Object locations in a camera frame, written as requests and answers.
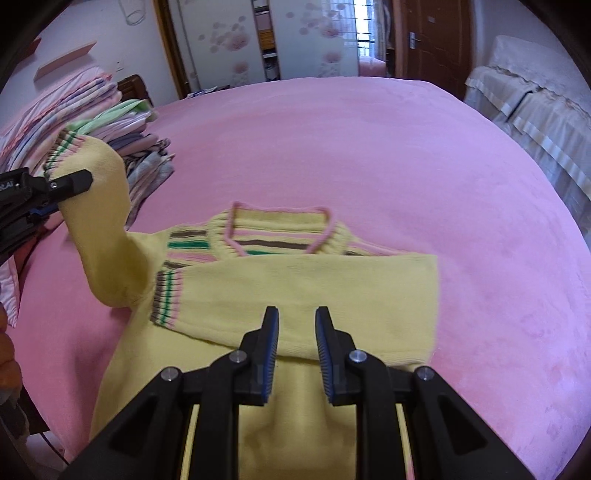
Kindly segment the yellow striped knit sweater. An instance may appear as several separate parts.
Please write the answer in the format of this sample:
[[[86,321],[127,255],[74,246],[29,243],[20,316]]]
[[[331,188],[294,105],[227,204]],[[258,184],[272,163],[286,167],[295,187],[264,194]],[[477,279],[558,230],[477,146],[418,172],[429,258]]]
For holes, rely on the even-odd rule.
[[[239,413],[243,479],[351,479],[356,414],[322,388],[315,311],[385,363],[411,370],[436,343],[439,274],[433,255],[356,238],[324,208],[235,204],[200,225],[133,233],[122,158],[106,143],[62,132],[44,165],[54,180],[85,169],[90,189],[61,203],[93,295],[129,308],[101,381],[100,432],[168,366],[189,371],[235,350],[267,307],[280,312],[270,402]]]

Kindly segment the stack of folded clothes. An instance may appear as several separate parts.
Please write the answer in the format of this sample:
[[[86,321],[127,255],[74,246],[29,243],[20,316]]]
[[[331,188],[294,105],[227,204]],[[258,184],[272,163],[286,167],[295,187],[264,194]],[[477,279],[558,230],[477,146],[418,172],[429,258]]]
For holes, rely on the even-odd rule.
[[[131,99],[66,127],[68,132],[105,142],[122,159],[131,203],[127,228],[135,222],[145,200],[174,172],[174,155],[168,152],[170,140],[145,132],[156,118],[148,100]]]

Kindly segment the folded striped pink quilt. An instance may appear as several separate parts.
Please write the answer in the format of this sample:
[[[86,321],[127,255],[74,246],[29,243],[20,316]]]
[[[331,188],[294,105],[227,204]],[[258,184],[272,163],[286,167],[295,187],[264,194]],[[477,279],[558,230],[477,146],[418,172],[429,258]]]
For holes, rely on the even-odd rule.
[[[120,98],[112,75],[98,66],[79,70],[48,87],[1,128],[1,171],[37,171],[65,126],[93,117]]]

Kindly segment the dark wooden headboard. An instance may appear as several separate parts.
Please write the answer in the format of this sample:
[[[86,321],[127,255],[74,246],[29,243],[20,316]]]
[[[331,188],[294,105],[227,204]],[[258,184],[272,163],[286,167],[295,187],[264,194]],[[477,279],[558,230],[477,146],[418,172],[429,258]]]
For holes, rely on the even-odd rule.
[[[146,100],[151,106],[153,102],[143,79],[133,74],[117,82],[117,89],[121,93],[121,100]]]

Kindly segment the floral sliding wardrobe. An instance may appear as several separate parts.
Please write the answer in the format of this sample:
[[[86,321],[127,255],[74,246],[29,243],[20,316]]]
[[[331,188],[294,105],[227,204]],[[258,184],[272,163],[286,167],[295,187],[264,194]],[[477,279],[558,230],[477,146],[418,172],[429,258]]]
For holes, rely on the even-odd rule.
[[[390,21],[381,1],[157,1],[154,8],[181,97],[387,74]]]

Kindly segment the pink bed blanket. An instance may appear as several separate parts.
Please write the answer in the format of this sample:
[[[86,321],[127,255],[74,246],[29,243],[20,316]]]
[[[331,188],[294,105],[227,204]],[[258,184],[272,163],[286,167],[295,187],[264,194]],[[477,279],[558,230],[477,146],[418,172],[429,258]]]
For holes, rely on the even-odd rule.
[[[235,202],[329,209],[363,240],[434,254],[433,366],[539,479],[590,426],[590,253],[536,163],[424,82],[297,79],[163,106],[172,176],[135,229]]]

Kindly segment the lace covered furniture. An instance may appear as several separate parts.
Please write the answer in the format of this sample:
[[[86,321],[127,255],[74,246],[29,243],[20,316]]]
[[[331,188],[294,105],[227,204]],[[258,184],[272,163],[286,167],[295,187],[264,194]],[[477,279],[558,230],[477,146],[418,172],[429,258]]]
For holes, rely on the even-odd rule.
[[[465,85],[464,102],[530,155],[589,240],[590,88],[574,61],[499,35]]]

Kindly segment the brown wooden door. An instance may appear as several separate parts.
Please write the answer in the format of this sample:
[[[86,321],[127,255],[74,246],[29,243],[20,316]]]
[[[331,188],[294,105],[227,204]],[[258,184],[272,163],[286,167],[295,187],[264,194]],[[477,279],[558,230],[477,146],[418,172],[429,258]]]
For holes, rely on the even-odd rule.
[[[472,71],[472,7],[467,0],[394,1],[401,78],[430,82],[462,100]]]

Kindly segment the pink wall shelf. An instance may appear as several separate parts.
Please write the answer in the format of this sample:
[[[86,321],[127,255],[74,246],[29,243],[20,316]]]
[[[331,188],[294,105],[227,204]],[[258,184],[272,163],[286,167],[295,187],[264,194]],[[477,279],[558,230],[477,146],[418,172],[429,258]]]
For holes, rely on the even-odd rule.
[[[66,53],[61,54],[60,56],[50,60],[41,66],[39,66],[36,70],[36,73],[33,77],[33,82],[39,81],[41,78],[46,77],[50,73],[54,72],[58,68],[61,68],[74,60],[77,60],[85,55],[87,55],[92,48],[96,45],[96,41],[92,41],[86,43],[84,45],[78,46]]]

